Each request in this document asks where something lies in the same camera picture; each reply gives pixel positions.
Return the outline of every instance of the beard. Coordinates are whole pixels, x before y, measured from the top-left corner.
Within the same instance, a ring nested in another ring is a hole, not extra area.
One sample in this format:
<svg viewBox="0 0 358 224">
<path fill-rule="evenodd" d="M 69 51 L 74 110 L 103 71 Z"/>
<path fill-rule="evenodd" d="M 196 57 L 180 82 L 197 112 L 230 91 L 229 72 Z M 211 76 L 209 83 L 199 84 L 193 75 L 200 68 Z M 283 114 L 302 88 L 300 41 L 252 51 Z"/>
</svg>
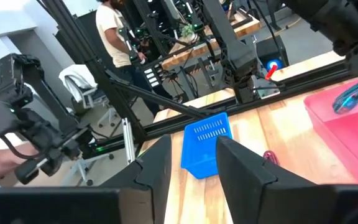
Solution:
<svg viewBox="0 0 358 224">
<path fill-rule="evenodd" d="M 124 9 L 124 5 L 121 4 L 119 2 L 119 0 L 110 0 L 109 3 L 113 9 L 117 9 L 118 11 L 121 11 Z"/>
</svg>

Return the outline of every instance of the floor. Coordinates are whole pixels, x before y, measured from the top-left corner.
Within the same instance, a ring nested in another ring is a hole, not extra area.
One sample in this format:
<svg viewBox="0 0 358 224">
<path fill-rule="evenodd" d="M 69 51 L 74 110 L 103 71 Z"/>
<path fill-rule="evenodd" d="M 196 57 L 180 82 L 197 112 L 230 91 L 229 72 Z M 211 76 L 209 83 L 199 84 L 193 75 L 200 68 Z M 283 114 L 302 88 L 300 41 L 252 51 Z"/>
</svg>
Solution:
<svg viewBox="0 0 358 224">
<path fill-rule="evenodd" d="M 280 27 L 285 27 L 286 25 L 293 24 L 297 20 L 298 16 L 294 15 L 281 21 L 278 21 L 277 24 Z M 310 25 L 307 22 L 300 20 L 295 25 L 291 26 L 289 29 L 280 32 L 280 35 L 287 49 L 290 64 L 301 62 L 308 58 L 329 52 L 332 49 L 330 41 L 328 41 L 320 33 L 315 33 L 310 30 L 309 26 Z M 256 34 L 256 37 L 257 40 L 264 40 L 266 38 L 269 38 L 269 30 L 264 27 Z M 195 78 L 198 83 L 200 95 L 207 95 L 208 93 L 211 93 L 211 90 L 208 88 L 206 81 L 204 80 L 204 77 L 202 75 L 195 75 Z M 172 83 L 166 82 L 163 85 L 168 92 L 173 95 L 176 95 L 176 91 Z M 138 99 L 135 102 L 132 109 L 143 125 L 147 125 L 152 122 L 153 117 L 151 113 L 147 110 L 141 99 Z M 98 118 L 102 116 L 104 112 L 104 108 L 97 108 L 86 114 L 84 119 L 87 119 L 92 124 L 95 124 Z M 115 119 L 114 122 L 116 123 L 116 127 L 110 127 L 110 125 L 106 125 L 102 128 L 99 128 L 94 125 L 94 129 L 104 135 L 111 135 L 113 131 L 114 135 L 121 134 L 122 127 L 119 124 L 119 118 Z M 109 160 L 108 158 L 101 159 L 100 161 L 95 162 L 91 166 L 91 169 L 88 172 L 88 178 L 93 180 L 94 185 L 99 185 L 103 183 L 105 180 L 112 177 L 126 166 L 125 150 L 121 149 L 114 152 L 113 154 L 115 156 L 113 160 Z M 72 164 L 72 162 L 64 163 L 58 173 L 52 177 L 47 177 L 45 175 L 40 174 L 28 186 L 58 186 L 60 185 L 62 179 L 64 178 L 65 174 L 68 172 Z M 81 181 L 79 174 L 77 174 L 70 183 L 70 185 L 86 185 L 83 181 Z"/>
</svg>

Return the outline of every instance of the wooden table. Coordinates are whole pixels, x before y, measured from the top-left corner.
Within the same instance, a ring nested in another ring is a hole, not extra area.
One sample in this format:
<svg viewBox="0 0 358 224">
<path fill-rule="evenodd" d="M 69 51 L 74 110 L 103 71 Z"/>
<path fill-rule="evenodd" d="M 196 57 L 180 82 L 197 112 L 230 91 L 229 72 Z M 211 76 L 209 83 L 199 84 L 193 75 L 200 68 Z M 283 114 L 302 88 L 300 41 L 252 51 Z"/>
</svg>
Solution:
<svg viewBox="0 0 358 224">
<path fill-rule="evenodd" d="M 340 59 L 334 52 L 329 52 L 284 68 L 273 78 L 282 80 Z M 233 137 L 260 155 L 266 150 L 274 151 L 282 167 L 317 184 L 354 183 L 353 176 L 313 130 L 303 99 L 314 92 L 230 116 Z M 188 104 L 201 107 L 233 95 L 232 90 L 221 90 Z M 155 121 L 177 114 L 173 110 L 164 110 L 159 112 Z M 171 137 L 172 176 L 165 223 L 232 223 L 219 177 L 197 180 L 181 169 L 183 131 Z M 142 151 L 155 141 L 145 142 Z"/>
<path fill-rule="evenodd" d="M 236 20 L 234 22 L 232 22 L 232 24 L 236 24 L 236 23 L 243 21 L 245 19 L 245 17 L 240 13 L 236 13 L 234 15 L 234 17 Z M 260 29 L 260 22 L 255 18 L 253 18 L 253 19 L 254 19 L 253 21 L 234 29 L 234 32 L 236 33 L 237 37 L 243 37 L 247 34 L 251 34 L 251 33 Z M 205 33 L 206 33 L 206 35 L 212 34 L 212 31 L 208 26 L 205 28 Z M 215 39 L 213 39 L 211 41 L 211 46 L 213 49 L 219 48 L 219 45 Z M 176 43 L 172 47 L 172 49 L 169 53 L 172 54 L 184 47 L 185 47 L 184 45 Z M 179 65 L 181 63 L 184 63 L 187 60 L 187 58 L 191 59 L 193 57 L 203 55 L 206 52 L 208 52 L 208 47 L 206 44 L 203 44 L 203 46 L 197 46 L 193 49 L 193 51 L 191 51 L 191 49 L 190 49 L 190 50 L 187 50 L 185 52 L 182 52 L 178 55 L 174 55 L 173 57 L 166 59 L 165 61 L 162 62 L 162 67 L 164 69 L 168 70 L 170 67 L 172 67 L 174 65 Z"/>
</svg>

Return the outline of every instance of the blue plastic basket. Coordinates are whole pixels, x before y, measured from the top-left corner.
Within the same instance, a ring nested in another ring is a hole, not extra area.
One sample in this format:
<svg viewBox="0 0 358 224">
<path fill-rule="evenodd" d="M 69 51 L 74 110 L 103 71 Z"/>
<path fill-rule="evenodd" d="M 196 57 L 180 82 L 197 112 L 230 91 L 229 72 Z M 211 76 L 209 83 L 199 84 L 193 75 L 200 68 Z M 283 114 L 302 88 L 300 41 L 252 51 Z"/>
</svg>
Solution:
<svg viewBox="0 0 358 224">
<path fill-rule="evenodd" d="M 197 179 L 218 174 L 216 138 L 220 135 L 232 138 L 226 113 L 187 125 L 183 138 L 181 167 Z"/>
</svg>

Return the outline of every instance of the white chair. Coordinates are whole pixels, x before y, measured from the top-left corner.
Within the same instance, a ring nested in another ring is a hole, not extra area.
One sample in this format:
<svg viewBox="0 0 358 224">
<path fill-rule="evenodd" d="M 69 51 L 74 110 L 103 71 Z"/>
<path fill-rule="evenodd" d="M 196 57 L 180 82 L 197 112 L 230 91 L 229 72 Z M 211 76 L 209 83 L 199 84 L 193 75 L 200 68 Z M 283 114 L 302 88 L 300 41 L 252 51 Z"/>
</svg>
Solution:
<svg viewBox="0 0 358 224">
<path fill-rule="evenodd" d="M 108 119 L 110 126 L 114 127 L 115 124 L 113 123 L 113 120 L 114 120 L 114 118 L 117 117 L 117 113 L 116 113 L 116 110 L 112 106 L 110 106 L 109 100 L 107 99 L 107 97 L 103 93 L 103 91 L 99 90 L 97 88 L 92 88 L 90 85 L 87 88 L 79 87 L 76 84 L 77 79 L 79 79 L 79 78 L 74 75 L 65 76 L 65 82 L 71 84 L 81 94 L 81 99 L 83 102 L 84 109 L 94 108 L 99 105 L 106 107 L 108 110 L 99 119 L 98 126 L 100 128 L 102 128 L 103 127 L 102 122 L 104 120 Z"/>
</svg>

